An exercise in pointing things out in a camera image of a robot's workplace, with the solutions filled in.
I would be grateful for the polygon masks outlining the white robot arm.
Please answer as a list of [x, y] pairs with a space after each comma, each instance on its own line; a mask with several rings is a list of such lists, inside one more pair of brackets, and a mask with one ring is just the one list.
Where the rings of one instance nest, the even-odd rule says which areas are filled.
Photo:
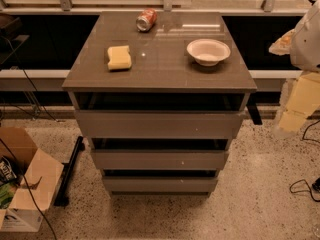
[[294, 134], [320, 107], [320, 1], [314, 2], [294, 29], [269, 47], [275, 55], [289, 55], [293, 66], [302, 71], [292, 83], [288, 99], [281, 104], [276, 129]]

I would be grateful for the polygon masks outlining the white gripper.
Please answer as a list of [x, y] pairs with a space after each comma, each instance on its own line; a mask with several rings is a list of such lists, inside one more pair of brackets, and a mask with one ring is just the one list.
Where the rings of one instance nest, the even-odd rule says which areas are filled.
[[[274, 55], [289, 55], [294, 30], [289, 30], [269, 47]], [[315, 72], [302, 73], [294, 82], [285, 111], [282, 113], [278, 126], [286, 132], [298, 132], [306, 122], [305, 116], [311, 116], [320, 106], [320, 74]]]

